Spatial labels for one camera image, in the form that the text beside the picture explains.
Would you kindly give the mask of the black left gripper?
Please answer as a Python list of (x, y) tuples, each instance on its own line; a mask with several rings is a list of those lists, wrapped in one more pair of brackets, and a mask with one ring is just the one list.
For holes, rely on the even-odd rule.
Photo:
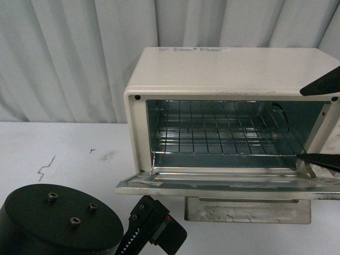
[(129, 227), (117, 254), (139, 254), (147, 242), (160, 246), (166, 254), (176, 254), (187, 238), (186, 230), (158, 200), (145, 195), (130, 213)]

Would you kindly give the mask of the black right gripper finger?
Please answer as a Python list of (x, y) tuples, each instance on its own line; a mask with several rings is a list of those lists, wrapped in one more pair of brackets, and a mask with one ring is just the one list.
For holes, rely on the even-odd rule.
[(320, 167), (325, 167), (334, 171), (339, 170), (339, 154), (296, 154), (296, 157), (304, 162), (309, 162)]
[(340, 66), (300, 89), (303, 96), (318, 96), (339, 93)]

